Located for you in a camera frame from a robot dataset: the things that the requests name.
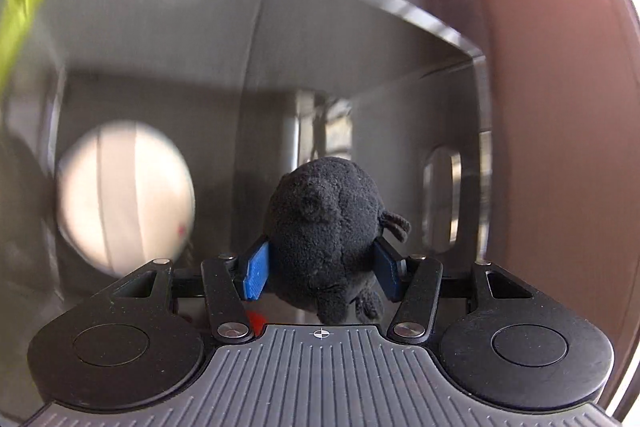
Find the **black plush toy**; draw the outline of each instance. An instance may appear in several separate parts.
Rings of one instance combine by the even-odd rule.
[[[378,188],[355,163],[326,157],[280,180],[267,209],[269,288],[324,324],[345,321],[355,301],[361,322],[378,321],[383,305],[374,282],[373,240],[383,229],[405,241],[409,222],[387,212]]]

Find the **gray stripe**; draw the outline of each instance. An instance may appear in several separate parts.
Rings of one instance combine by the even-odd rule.
[[[116,274],[131,271],[133,260],[144,264],[136,195],[136,128],[122,126],[118,140],[98,133],[98,201],[104,244]]]

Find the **white ball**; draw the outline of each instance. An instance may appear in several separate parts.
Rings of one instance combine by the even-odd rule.
[[[146,124],[100,126],[60,162],[60,230],[110,275],[122,277],[152,259],[177,259],[194,212],[187,164],[171,140]]]

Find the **silver bolt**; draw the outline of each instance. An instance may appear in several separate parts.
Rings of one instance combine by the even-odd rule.
[[[249,328],[239,322],[225,322],[219,325],[218,334],[226,339],[241,339],[249,334]]]
[[[415,322],[401,322],[394,326],[394,333],[404,339],[417,339],[424,335],[424,328]]]

